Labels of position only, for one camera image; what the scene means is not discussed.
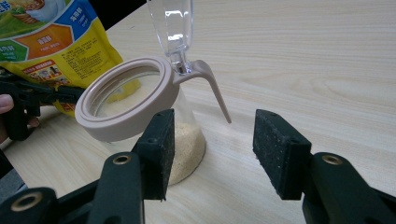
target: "dark background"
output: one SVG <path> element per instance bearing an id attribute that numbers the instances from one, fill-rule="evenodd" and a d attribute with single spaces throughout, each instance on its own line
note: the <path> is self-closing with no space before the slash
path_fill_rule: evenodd
<path id="1" fill-rule="evenodd" d="M 89 0 L 105 30 L 137 10 L 146 0 Z"/>

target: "hand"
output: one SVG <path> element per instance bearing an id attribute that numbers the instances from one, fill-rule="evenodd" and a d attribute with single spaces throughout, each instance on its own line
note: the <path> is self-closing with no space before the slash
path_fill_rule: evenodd
<path id="1" fill-rule="evenodd" d="M 0 95 L 0 115 L 8 112 L 14 107 L 14 102 L 12 97 L 7 94 Z M 28 124 L 32 127 L 37 127 L 40 122 L 36 117 L 30 117 L 28 119 Z M 0 143 L 3 143 L 8 138 L 6 127 L 4 126 L 4 122 L 2 117 L 0 116 Z"/>

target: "finger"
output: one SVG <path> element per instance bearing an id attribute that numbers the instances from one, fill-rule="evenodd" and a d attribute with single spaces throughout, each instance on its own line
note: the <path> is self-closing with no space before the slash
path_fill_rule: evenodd
<path id="1" fill-rule="evenodd" d="M 28 124 L 33 127 L 36 128 L 40 125 L 40 120 L 38 120 L 37 117 L 29 117 L 28 118 Z"/>
<path id="2" fill-rule="evenodd" d="M 12 97 L 8 94 L 0 95 L 0 114 L 8 112 L 12 107 L 14 107 Z"/>

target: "transparent plastic container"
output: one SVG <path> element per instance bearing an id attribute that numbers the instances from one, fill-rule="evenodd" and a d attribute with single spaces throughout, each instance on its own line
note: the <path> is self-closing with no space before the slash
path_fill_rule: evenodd
<path id="1" fill-rule="evenodd" d="M 110 69 L 84 91 L 76 119 L 114 153 L 131 150 L 154 114 L 175 109 L 175 158 L 169 184 L 189 176 L 205 154 L 205 137 L 179 85 L 196 77 L 206 79 L 224 117 L 231 123 L 218 84 L 204 61 L 190 62 L 191 0 L 148 0 L 162 57 L 131 60 Z"/>

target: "metal screw head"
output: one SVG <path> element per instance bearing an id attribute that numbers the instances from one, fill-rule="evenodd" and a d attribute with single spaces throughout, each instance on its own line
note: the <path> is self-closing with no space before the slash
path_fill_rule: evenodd
<path id="1" fill-rule="evenodd" d="M 113 159 L 113 163 L 116 165 L 123 165 L 125 163 L 128 163 L 130 160 L 131 160 L 131 156 L 120 155 Z"/>
<path id="2" fill-rule="evenodd" d="M 324 155 L 322 159 L 331 165 L 341 165 L 343 163 L 338 157 L 332 155 Z"/>
<path id="3" fill-rule="evenodd" d="M 22 212 L 34 207 L 36 204 L 40 203 L 42 199 L 43 194 L 39 191 L 24 194 L 11 205 L 11 210 L 14 212 Z"/>

